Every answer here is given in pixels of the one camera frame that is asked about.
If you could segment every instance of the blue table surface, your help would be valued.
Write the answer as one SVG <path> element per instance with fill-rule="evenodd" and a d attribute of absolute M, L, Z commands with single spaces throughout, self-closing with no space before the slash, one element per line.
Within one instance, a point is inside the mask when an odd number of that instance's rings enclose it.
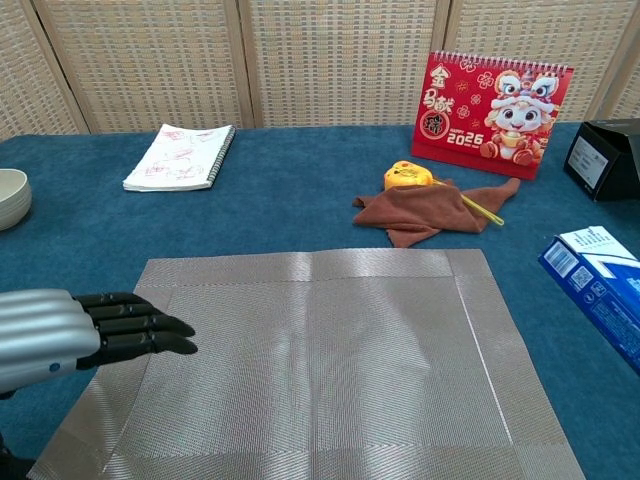
<path fill-rule="evenodd" d="M 577 127 L 556 125 L 538 178 L 501 210 L 504 227 L 443 232 L 414 248 L 482 249 L 585 475 L 638 478 L 640 377 L 537 260 L 555 234 L 590 225 L 640 254 L 640 202 L 592 202 L 562 170 Z M 0 232 L 0 291 L 131 291 L 150 258 L 389 247 L 383 230 L 353 225 L 351 202 L 411 158 L 411 136 L 410 126 L 240 130 L 212 189 L 168 193 L 122 188 L 154 133 L 12 138 L 0 144 L 0 168 L 27 172 L 34 199 Z M 463 189 L 506 180 L 417 163 Z M 93 374 L 0 401 L 16 454 L 40 454 Z"/>

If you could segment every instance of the barcode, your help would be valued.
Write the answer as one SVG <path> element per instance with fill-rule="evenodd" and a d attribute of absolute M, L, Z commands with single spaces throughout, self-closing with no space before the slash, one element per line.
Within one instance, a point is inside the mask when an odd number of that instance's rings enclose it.
<path fill-rule="evenodd" d="M 593 275 L 584 267 L 580 267 L 571 275 L 571 280 L 573 280 L 578 291 L 582 290 L 592 279 Z"/>
<path fill-rule="evenodd" d="M 549 262 L 549 265 L 551 265 L 562 278 L 566 277 L 571 269 L 578 264 L 578 259 L 560 242 L 556 242 L 547 253 L 544 254 L 544 259 Z"/>

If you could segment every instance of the cartoon lion dance character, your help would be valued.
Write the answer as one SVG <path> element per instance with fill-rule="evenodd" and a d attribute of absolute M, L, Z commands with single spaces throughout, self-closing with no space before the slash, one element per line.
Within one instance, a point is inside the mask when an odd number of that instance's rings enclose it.
<path fill-rule="evenodd" d="M 518 165 L 540 163 L 544 149 L 536 139 L 551 130 L 551 112 L 557 108 L 551 96 L 558 90 L 558 77 L 553 73 L 540 73 L 534 77 L 527 71 L 507 70 L 496 77 L 498 97 L 491 101 L 492 110 L 484 123 L 496 133 L 491 141 L 480 146 L 486 158 L 503 158 Z"/>

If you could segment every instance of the blue box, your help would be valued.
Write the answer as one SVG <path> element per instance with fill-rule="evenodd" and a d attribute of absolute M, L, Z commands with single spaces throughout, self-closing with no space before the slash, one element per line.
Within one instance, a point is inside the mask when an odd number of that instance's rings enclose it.
<path fill-rule="evenodd" d="M 557 235 L 538 257 L 640 374 L 640 262 L 603 227 Z"/>

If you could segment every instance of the yellow duck toy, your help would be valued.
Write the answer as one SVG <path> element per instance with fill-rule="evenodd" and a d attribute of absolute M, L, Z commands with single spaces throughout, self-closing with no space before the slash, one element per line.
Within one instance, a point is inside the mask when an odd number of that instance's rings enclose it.
<path fill-rule="evenodd" d="M 406 160 L 394 163 L 384 174 L 385 190 L 409 185 L 433 185 L 433 175 L 428 169 Z"/>

